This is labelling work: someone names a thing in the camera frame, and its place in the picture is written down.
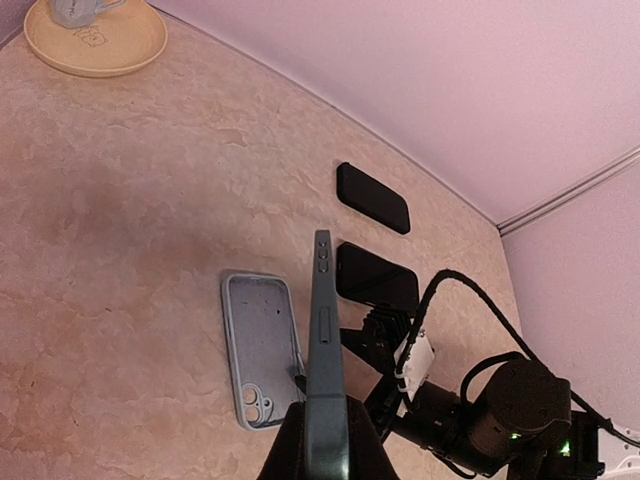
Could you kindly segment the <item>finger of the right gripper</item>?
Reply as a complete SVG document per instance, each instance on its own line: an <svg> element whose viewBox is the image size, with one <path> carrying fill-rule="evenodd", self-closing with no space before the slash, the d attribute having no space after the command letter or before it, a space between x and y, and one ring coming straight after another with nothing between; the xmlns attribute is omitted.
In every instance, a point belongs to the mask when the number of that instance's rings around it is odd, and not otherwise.
<svg viewBox="0 0 640 480"><path fill-rule="evenodd" d="M392 375L394 354L399 346L396 339L386 333L372 333L365 329L340 329L341 344L367 365L382 375Z"/></svg>

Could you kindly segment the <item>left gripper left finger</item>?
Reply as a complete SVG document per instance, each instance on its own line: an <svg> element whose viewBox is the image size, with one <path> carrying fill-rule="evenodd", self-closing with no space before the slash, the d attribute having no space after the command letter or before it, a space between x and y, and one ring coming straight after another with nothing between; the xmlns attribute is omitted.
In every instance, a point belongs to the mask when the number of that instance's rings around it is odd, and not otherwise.
<svg viewBox="0 0 640 480"><path fill-rule="evenodd" d="M305 479L305 403L292 403L284 417L258 480Z"/></svg>

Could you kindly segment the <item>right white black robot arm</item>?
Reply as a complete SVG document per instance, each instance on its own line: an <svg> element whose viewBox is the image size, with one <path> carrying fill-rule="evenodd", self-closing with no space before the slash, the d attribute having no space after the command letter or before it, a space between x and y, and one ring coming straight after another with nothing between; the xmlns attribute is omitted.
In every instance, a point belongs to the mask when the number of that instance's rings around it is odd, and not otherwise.
<svg viewBox="0 0 640 480"><path fill-rule="evenodd" d="M401 372L407 342L381 327L343 329L341 342L382 378L365 407L380 436L390 433L430 451L466 479L610 479L639 470L639 434L604 427L572 409L568 381L519 352L489 357L459 392L429 382L435 359L419 333Z"/></svg>

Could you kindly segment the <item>beige round plate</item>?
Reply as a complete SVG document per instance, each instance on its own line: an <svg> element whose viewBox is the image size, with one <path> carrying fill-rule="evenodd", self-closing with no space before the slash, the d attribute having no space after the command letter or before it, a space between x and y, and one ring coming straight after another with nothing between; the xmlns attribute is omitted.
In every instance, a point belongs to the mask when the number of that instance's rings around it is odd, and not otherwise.
<svg viewBox="0 0 640 480"><path fill-rule="evenodd" d="M31 50L45 64L88 78L138 71L156 60L168 43L163 18L145 1L128 1L76 29L55 23L49 3L37 1L25 16L23 31Z"/></svg>

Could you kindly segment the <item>black phone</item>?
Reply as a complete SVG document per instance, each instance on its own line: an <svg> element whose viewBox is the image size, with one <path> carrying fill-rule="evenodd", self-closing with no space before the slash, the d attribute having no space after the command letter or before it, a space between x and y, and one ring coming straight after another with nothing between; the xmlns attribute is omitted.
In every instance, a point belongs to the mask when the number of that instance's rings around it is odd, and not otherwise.
<svg viewBox="0 0 640 480"><path fill-rule="evenodd" d="M343 356L328 230L314 236L305 407L305 473L349 477L349 429Z"/></svg>

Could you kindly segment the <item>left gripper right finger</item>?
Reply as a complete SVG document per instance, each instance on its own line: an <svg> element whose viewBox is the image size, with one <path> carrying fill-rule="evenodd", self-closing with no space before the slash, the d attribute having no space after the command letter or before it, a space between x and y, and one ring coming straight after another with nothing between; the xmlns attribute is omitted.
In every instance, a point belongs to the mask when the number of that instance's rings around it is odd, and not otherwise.
<svg viewBox="0 0 640 480"><path fill-rule="evenodd" d="M389 480L395 470L384 450L364 404L347 398L349 428L349 478Z"/></svg>

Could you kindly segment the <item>light blue mug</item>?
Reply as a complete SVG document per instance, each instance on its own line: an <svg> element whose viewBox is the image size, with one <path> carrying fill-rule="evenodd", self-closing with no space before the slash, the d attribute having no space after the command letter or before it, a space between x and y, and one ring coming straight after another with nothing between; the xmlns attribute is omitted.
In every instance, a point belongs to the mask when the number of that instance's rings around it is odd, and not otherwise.
<svg viewBox="0 0 640 480"><path fill-rule="evenodd" d="M91 25L97 16L125 3L126 0L51 0L49 6L55 23L75 29Z"/></svg>

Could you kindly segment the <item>light blue phone case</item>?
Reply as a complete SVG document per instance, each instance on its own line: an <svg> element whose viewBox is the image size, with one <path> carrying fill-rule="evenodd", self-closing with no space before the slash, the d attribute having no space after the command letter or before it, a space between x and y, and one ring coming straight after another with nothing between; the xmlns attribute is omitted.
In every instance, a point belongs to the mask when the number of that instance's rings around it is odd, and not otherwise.
<svg viewBox="0 0 640 480"><path fill-rule="evenodd" d="M304 394L304 373L290 290L276 276L229 271L221 302L239 424L248 431L277 428Z"/></svg>

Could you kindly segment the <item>right aluminium frame post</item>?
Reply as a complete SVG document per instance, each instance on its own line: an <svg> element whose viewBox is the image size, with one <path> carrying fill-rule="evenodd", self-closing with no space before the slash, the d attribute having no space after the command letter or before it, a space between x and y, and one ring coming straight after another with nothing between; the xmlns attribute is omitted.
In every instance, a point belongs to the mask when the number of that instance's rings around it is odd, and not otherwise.
<svg viewBox="0 0 640 480"><path fill-rule="evenodd" d="M597 186L620 175L639 163L640 148L635 146L620 157L580 178L570 186L554 193L549 198L533 207L499 223L496 228L501 238L512 234L531 223L544 218L564 205L576 200L579 196L595 189Z"/></svg>

